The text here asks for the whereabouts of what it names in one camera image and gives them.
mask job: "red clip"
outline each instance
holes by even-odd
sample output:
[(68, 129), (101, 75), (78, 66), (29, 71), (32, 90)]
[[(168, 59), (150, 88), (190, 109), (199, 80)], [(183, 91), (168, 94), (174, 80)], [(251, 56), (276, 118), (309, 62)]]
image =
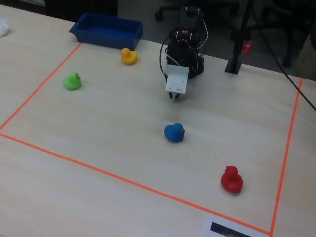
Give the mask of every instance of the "red clip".
[(252, 46), (252, 42), (248, 42), (246, 45), (244, 45), (244, 47), (243, 47), (243, 49), (244, 49), (244, 53), (245, 53), (245, 55), (249, 55), (249, 53), (250, 53), (250, 49), (251, 49), (251, 46)]

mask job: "blue plastic bin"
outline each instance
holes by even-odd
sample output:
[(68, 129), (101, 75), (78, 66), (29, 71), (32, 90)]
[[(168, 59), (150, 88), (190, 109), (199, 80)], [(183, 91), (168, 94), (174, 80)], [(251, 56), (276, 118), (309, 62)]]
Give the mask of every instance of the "blue plastic bin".
[(96, 13), (85, 13), (71, 27), (78, 42), (135, 50), (143, 36), (143, 23)]

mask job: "paper sign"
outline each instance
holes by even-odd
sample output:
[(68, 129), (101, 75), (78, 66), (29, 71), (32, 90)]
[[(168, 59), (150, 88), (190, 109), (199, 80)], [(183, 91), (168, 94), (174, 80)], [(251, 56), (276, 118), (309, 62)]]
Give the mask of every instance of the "paper sign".
[(222, 217), (208, 214), (201, 237), (268, 237), (268, 235)]

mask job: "black stand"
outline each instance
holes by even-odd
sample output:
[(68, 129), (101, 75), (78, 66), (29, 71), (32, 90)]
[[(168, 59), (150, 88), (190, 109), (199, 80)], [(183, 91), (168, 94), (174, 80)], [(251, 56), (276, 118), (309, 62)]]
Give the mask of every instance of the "black stand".
[(225, 68), (225, 72), (238, 74), (241, 66), (241, 61), (239, 60), (239, 55), (243, 50), (243, 42), (245, 39), (246, 28), (248, 24), (248, 19), (250, 17), (251, 10), (253, 8), (254, 0), (248, 0), (245, 14), (243, 16), (241, 28), (237, 34), (234, 49), (233, 49), (233, 58), (228, 60), (227, 66)]

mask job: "blue rubber duck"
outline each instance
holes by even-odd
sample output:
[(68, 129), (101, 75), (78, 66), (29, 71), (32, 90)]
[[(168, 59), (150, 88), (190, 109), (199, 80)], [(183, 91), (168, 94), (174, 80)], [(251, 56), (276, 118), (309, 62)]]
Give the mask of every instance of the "blue rubber duck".
[(168, 125), (164, 129), (164, 134), (170, 142), (181, 142), (184, 137), (185, 130), (182, 124), (175, 123), (174, 125)]

